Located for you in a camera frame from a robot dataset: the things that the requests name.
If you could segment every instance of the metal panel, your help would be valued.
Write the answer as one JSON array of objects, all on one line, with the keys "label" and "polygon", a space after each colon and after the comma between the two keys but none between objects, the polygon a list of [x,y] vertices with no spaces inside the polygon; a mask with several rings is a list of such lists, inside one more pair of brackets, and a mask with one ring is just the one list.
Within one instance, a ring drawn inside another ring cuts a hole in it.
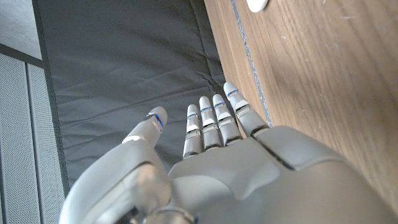
[{"label": "metal panel", "polygon": [[44,70],[28,65],[27,71],[43,222],[58,223],[65,196]]},{"label": "metal panel", "polygon": [[7,223],[40,223],[25,63],[0,55],[0,148]]}]

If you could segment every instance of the gray robotic hand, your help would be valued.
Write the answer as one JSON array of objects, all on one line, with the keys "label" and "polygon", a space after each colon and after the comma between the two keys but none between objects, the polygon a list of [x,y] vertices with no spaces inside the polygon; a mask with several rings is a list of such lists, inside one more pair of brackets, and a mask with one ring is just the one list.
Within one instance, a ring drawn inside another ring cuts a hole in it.
[{"label": "gray robotic hand", "polygon": [[232,83],[224,91],[235,116],[221,95],[190,105],[183,161],[168,174],[154,150],[167,115],[154,108],[75,182],[60,223],[398,223],[340,155],[269,128]]}]

